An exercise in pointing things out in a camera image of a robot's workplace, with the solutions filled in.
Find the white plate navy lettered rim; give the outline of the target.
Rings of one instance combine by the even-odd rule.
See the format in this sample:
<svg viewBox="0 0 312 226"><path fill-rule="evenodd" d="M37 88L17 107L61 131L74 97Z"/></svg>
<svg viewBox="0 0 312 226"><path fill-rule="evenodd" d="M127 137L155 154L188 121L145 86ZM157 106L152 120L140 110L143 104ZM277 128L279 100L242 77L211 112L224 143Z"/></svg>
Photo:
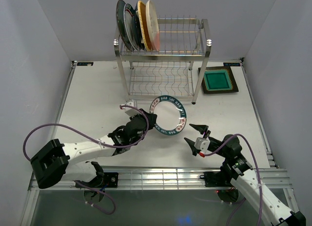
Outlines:
<svg viewBox="0 0 312 226"><path fill-rule="evenodd" d="M150 105L150 113L156 114L155 128L167 136L181 133L187 122L187 114L183 104L173 96L161 95Z"/></svg>

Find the dark blue leaf-shaped dish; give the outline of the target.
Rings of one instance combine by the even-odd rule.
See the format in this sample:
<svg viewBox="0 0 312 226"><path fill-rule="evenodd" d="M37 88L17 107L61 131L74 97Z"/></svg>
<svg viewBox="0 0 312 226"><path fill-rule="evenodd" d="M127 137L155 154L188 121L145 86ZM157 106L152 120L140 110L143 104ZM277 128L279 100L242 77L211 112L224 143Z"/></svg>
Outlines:
<svg viewBox="0 0 312 226"><path fill-rule="evenodd" d="M133 31L133 36L135 43L138 47L139 50L144 50L145 45L144 41L142 38L142 33L141 33L141 27L140 27L140 22L139 22L139 17L138 17L138 9L135 9L135 13L132 16L132 31Z"/></svg>

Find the pink cream floral round plate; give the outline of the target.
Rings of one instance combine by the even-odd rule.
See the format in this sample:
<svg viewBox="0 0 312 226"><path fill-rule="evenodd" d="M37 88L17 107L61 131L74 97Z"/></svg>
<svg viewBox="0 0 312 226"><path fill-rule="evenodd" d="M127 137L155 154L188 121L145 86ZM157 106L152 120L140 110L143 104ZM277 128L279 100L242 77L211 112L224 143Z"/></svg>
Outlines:
<svg viewBox="0 0 312 226"><path fill-rule="evenodd" d="M156 7L152 0L146 3L146 21L150 43L153 51L160 50L160 32L158 27L158 20L156 14Z"/></svg>

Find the white plate green red rim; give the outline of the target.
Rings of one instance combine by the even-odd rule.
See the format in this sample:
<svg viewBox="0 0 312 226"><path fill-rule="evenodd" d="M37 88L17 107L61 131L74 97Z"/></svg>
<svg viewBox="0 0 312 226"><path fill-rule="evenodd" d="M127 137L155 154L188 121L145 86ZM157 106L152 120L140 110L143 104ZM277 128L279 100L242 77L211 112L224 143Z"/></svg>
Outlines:
<svg viewBox="0 0 312 226"><path fill-rule="evenodd" d="M126 32L128 41L132 47L132 50L137 50L138 45L134 39L134 33L132 29L132 18L134 18L134 9L129 3L126 3L124 5L123 15L124 15L124 23L125 23L125 32Z"/></svg>

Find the square bamboo-pattern tray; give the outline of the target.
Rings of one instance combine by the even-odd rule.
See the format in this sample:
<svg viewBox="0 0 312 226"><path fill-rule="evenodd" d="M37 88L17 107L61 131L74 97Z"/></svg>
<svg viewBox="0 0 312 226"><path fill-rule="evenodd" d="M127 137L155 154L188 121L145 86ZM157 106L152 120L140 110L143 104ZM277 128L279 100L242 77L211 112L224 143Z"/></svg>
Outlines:
<svg viewBox="0 0 312 226"><path fill-rule="evenodd" d="M136 5L137 5L139 24L141 28L141 34L142 34L142 39L143 39L143 43L145 46L145 50L151 51L152 45L151 45L151 41L150 41L149 34L148 34L147 20L146 20L146 4L143 1L139 0Z"/></svg>

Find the large dark teal round plate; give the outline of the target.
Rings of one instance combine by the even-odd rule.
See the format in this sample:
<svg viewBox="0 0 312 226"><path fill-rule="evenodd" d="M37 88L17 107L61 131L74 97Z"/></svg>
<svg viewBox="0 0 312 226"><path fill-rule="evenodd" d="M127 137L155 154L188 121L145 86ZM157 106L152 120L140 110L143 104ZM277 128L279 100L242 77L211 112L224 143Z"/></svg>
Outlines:
<svg viewBox="0 0 312 226"><path fill-rule="evenodd" d="M125 31L125 22L124 22L124 6L125 6L125 1L124 0L118 0L117 6L116 6L116 21L117 21L117 27L119 31L119 35L126 46L126 48L129 51L132 51L132 46L130 44L130 41L127 37L126 31Z"/></svg>

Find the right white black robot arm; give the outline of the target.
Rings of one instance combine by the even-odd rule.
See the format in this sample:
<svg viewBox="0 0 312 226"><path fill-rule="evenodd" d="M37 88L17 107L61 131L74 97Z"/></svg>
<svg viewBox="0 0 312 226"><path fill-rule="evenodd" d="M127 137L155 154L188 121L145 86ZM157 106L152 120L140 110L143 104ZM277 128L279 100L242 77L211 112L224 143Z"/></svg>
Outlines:
<svg viewBox="0 0 312 226"><path fill-rule="evenodd" d="M217 154L224 158L219 171L206 171L200 178L205 185L234 187L243 194L244 199L258 211L257 224L267 226L304 226L306 218L300 211L293 211L283 204L262 182L258 164L253 165L242 154L241 134L228 134L222 141L210 136L207 125L190 125L200 132L196 141L185 139L193 156L205 158Z"/></svg>

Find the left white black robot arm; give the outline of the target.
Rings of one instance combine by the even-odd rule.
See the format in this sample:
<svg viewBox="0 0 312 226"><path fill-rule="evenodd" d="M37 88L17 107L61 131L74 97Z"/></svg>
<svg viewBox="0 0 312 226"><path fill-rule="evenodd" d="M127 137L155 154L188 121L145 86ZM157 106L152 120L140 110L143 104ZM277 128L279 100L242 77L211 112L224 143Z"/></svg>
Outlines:
<svg viewBox="0 0 312 226"><path fill-rule="evenodd" d="M99 157L123 154L140 142L156 125L157 115L143 109L133 110L126 125L98 138L77 143L50 140L30 160L38 187L50 188L60 181L77 181L91 188L101 188L108 178L95 161Z"/></svg>

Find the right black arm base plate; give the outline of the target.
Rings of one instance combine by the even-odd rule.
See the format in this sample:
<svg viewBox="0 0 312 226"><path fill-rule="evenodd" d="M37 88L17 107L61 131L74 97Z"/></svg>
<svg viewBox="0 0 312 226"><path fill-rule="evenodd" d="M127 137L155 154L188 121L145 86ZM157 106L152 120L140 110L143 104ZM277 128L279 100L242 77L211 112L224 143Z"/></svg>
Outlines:
<svg viewBox="0 0 312 226"><path fill-rule="evenodd" d="M206 171L200 175L200 179L204 180L205 187L239 187L238 177L244 176L247 170L238 173L236 171Z"/></svg>

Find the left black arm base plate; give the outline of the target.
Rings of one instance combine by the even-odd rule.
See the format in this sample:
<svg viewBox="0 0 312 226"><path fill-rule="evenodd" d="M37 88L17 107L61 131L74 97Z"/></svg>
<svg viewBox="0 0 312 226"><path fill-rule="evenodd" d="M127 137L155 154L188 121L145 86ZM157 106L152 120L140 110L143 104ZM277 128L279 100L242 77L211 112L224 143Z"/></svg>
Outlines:
<svg viewBox="0 0 312 226"><path fill-rule="evenodd" d="M118 186L118 172L104 172L97 174L89 182L78 182L91 188L116 188Z"/></svg>

